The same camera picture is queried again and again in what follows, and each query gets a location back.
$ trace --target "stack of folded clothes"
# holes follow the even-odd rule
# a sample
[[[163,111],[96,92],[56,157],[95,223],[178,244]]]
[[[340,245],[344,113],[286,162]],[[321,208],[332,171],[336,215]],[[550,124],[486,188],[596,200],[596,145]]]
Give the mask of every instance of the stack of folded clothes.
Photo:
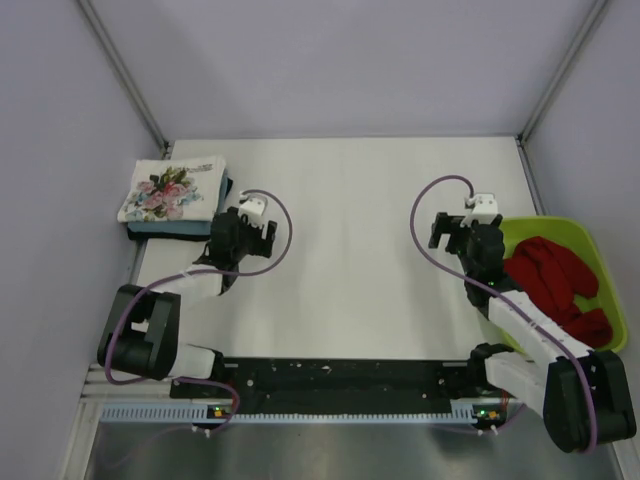
[[[138,160],[118,221],[132,240],[206,241],[232,183],[221,156]]]
[[[582,312],[574,303],[574,295],[595,297],[599,285],[587,264],[568,248],[542,237],[529,238],[518,244],[504,268],[536,307],[573,338],[594,348],[613,338],[601,308]]]

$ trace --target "white connector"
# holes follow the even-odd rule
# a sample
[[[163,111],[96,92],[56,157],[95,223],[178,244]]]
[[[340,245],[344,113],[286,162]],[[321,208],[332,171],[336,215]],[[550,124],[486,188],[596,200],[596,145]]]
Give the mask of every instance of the white connector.
[[[240,207],[238,208],[238,216],[246,217],[249,225],[253,227],[262,227],[265,210],[267,209],[267,199],[261,195],[253,193],[246,194],[240,192]]]
[[[490,224],[498,216],[498,202],[493,193],[477,193],[465,199],[465,205],[471,209],[462,220],[462,225],[466,227],[470,227],[474,220],[481,224]]]

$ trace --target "folded towel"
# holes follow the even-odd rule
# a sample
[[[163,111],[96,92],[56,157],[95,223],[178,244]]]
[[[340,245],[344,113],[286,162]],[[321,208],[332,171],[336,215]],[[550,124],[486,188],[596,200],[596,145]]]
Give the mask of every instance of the folded towel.
[[[225,168],[221,156],[138,160],[118,221],[210,222],[218,208]]]
[[[222,175],[220,182],[220,196],[218,197],[218,209],[216,213],[224,209],[226,200],[233,180],[227,176],[227,172]],[[171,238],[175,240],[188,240],[192,242],[204,242],[211,238],[211,220],[173,220],[171,222],[129,222],[127,224],[127,235],[131,240],[146,240],[148,238]]]

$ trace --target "wire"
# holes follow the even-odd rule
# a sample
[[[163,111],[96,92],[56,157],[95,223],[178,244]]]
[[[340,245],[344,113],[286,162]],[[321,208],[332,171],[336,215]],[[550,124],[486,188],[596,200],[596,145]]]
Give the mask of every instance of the wire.
[[[511,307],[516,313],[518,313],[518,315],[520,315],[528,324],[530,324],[538,333],[540,333],[540,335],[542,335],[551,343],[553,343],[569,359],[569,361],[571,362],[571,365],[573,365],[573,367],[576,369],[576,373],[578,374],[578,378],[580,379],[580,385],[582,386],[582,392],[584,394],[585,403],[587,404],[587,413],[589,416],[589,443],[587,445],[587,448],[583,451],[583,453],[592,453],[596,447],[597,440],[598,440],[598,426],[596,423],[596,411],[595,411],[595,406],[593,404],[593,398],[591,397],[591,389],[589,388],[589,382],[587,381],[587,377],[584,374],[584,371],[582,370],[582,367],[580,366],[578,359],[571,353],[571,351],[567,347],[565,347],[561,342],[559,342],[553,335],[548,333],[541,326],[537,325],[533,321],[533,319],[529,317],[529,315],[527,315],[527,313],[524,310],[522,310],[518,305],[516,305],[511,299],[502,295],[497,290],[494,290],[493,288],[488,287],[487,285],[481,282],[478,282],[473,278],[470,278],[470,277],[467,277],[466,275],[458,273],[457,271],[438,262],[420,244],[420,241],[418,240],[418,235],[416,233],[416,226],[415,226],[415,219],[416,219],[416,212],[418,210],[418,205],[420,205],[420,201],[422,200],[422,197],[424,197],[429,190],[431,190],[437,184],[447,180],[459,180],[461,182],[464,182],[467,185],[467,187],[469,187],[469,196],[472,197],[474,195],[473,184],[467,178],[461,175],[445,175],[443,177],[436,178],[433,182],[431,182],[429,185],[424,187],[416,197],[415,201],[413,202],[413,206],[411,207],[411,215],[409,217],[409,229],[411,231],[411,238],[413,239],[413,243],[415,243],[416,247],[418,248],[418,251],[422,254],[422,256],[425,257],[430,263],[432,263],[436,267],[440,268],[441,270],[444,270],[445,272],[453,275],[454,277],[460,278],[465,282],[470,283],[484,290],[485,292],[489,293],[494,297],[499,298],[504,303],[509,305],[509,307]],[[507,424],[510,424],[510,423],[511,422],[507,420],[507,422],[505,422],[505,424],[502,425],[502,427],[505,427]]]
[[[274,200],[278,204],[278,206],[282,209],[282,212],[284,213],[284,216],[287,219],[287,226],[289,227],[289,236],[287,238],[287,244],[285,245],[284,250],[282,251],[280,256],[271,265],[269,265],[266,268],[263,268],[262,270],[257,270],[255,272],[244,272],[243,273],[243,272],[230,272],[230,271],[225,271],[225,270],[201,269],[201,270],[191,270],[189,272],[189,275],[217,274],[217,275],[229,275],[229,276],[234,276],[234,277],[256,277],[258,275],[262,275],[263,273],[270,272],[271,270],[276,268],[282,262],[282,260],[284,260],[284,257],[289,252],[289,248],[291,248],[291,242],[293,240],[293,221],[291,220],[291,215],[289,214],[289,211],[284,206],[284,203],[282,203],[278,197],[276,197],[274,194],[269,193],[269,192],[267,192],[265,190],[251,189],[251,190],[245,190],[244,192],[245,193],[258,193],[258,194],[261,194],[261,195],[265,195],[265,196],[271,198],[272,200]],[[113,375],[112,375],[112,372],[111,372],[111,362],[113,361],[113,352],[115,351],[116,342],[118,341],[118,338],[122,334],[122,330],[124,329],[124,326],[125,326],[125,324],[127,322],[127,318],[129,317],[129,314],[131,313],[131,310],[133,310],[133,307],[135,306],[135,304],[138,303],[138,301],[140,301],[140,299],[144,295],[149,293],[153,288],[159,287],[160,285],[166,285],[167,283],[171,283],[174,280],[179,280],[181,278],[183,278],[183,275],[181,273],[179,273],[179,274],[176,274],[176,275],[170,275],[168,277],[161,278],[159,280],[151,282],[149,285],[147,285],[146,287],[142,288],[131,299],[129,304],[126,306],[126,308],[124,309],[124,311],[122,312],[122,315],[120,316],[120,318],[118,320],[116,328],[113,331],[113,335],[111,337],[111,341],[109,342],[109,346],[107,347],[107,355],[106,355],[105,362],[104,362],[104,373],[105,373],[105,376],[107,377],[107,380],[109,381],[109,383],[111,383],[113,385],[129,385],[129,384],[132,384],[132,383],[144,382],[145,380],[147,380],[144,377],[137,377],[137,378],[132,378],[132,379],[129,379],[129,380],[116,380],[115,378],[113,378]],[[240,408],[240,396],[238,395],[238,392],[233,387],[231,387],[230,385],[227,385],[225,383],[215,382],[213,380],[204,380],[204,379],[200,379],[200,378],[191,378],[191,377],[177,377],[177,378],[175,378],[175,380],[177,380],[179,382],[182,382],[182,383],[193,383],[193,384],[196,384],[196,385],[209,385],[209,386],[216,387],[216,388],[222,388],[222,389],[228,391],[229,393],[231,393],[231,397],[233,399],[232,400],[231,412],[229,413],[229,415],[227,415],[227,417],[225,418],[224,422],[222,422],[220,424],[217,424],[217,427],[215,427],[215,429],[212,430],[212,432],[214,434],[217,434],[220,431],[224,430],[229,425],[229,422],[231,422],[231,419],[235,416],[235,414],[237,413],[238,409]],[[143,442],[139,443],[138,445],[136,445],[126,455],[124,455],[122,458],[118,459],[117,461],[115,461],[115,462],[107,462],[103,458],[101,458],[101,462],[103,463],[103,465],[107,469],[118,468],[122,464],[124,464],[127,461],[129,461],[138,452],[140,452],[144,448],[147,448],[149,445],[154,443],[160,437],[163,437],[167,433],[175,432],[175,431],[178,431],[178,430],[185,430],[185,429],[188,429],[188,428],[190,428],[190,427],[186,427],[184,425],[172,426],[172,427],[166,428],[166,429],[161,430],[160,432],[152,435],[151,437],[147,438],[146,440],[144,440]]]
[[[226,390],[226,391],[231,393],[231,396],[233,398],[232,404],[231,404],[231,412],[229,413],[229,415],[227,415],[227,417],[225,418],[224,422],[211,425],[213,427],[212,430],[211,430],[211,433],[212,434],[217,434],[221,430],[226,428],[229,425],[229,422],[231,421],[233,416],[238,411],[238,408],[240,408],[240,397],[238,396],[238,392],[233,387],[231,387],[229,385],[226,385],[226,384],[220,383],[220,382],[214,382],[212,380],[202,380],[202,379],[199,379],[199,378],[188,378],[188,377],[179,377],[179,378],[180,378],[180,381],[183,381],[183,382],[195,383],[195,384],[198,384],[198,385],[209,385],[209,386],[216,387],[216,388],[222,388],[222,389],[224,389],[224,390]],[[179,430],[191,430],[191,427],[188,427],[186,425],[172,425],[172,426],[167,427],[167,428],[165,428],[163,430],[160,430],[159,432],[151,435],[149,438],[147,438],[147,439],[141,441],[140,443],[138,443],[137,445],[135,445],[131,450],[129,450],[129,452],[127,452],[125,455],[120,457],[115,462],[106,460],[104,458],[104,450],[100,449],[98,451],[98,453],[99,453],[98,459],[100,460],[100,463],[102,464],[102,466],[104,468],[106,468],[107,470],[116,469],[116,468],[120,467],[121,465],[123,465],[124,463],[128,462],[129,460],[131,460],[131,458],[133,458],[133,456],[137,455],[142,450],[144,450],[145,448],[148,448],[151,444],[155,443],[156,440],[158,440],[160,437],[164,437],[168,433],[173,433],[173,432],[176,432],[176,431],[179,431]],[[100,444],[102,444],[102,439],[98,439],[98,442]]]

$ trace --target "white table surface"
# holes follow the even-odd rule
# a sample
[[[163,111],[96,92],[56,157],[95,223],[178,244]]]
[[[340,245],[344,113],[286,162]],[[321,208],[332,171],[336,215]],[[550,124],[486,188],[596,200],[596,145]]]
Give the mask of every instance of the white table surface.
[[[424,185],[456,173],[495,193],[505,217],[535,215],[513,138],[182,140],[172,158],[214,153],[236,182],[227,205],[241,189],[273,192],[293,218],[293,245],[273,272],[183,311],[181,341],[227,356],[398,359],[465,359],[500,341],[462,282],[420,256],[409,212]],[[462,213],[466,194],[460,182],[427,194],[417,224],[425,245],[436,212]],[[267,212],[278,222],[274,258],[287,234],[277,208]],[[150,240],[138,283],[186,268],[202,248]],[[437,257],[459,269],[443,248]],[[269,261],[248,257],[240,268]]]

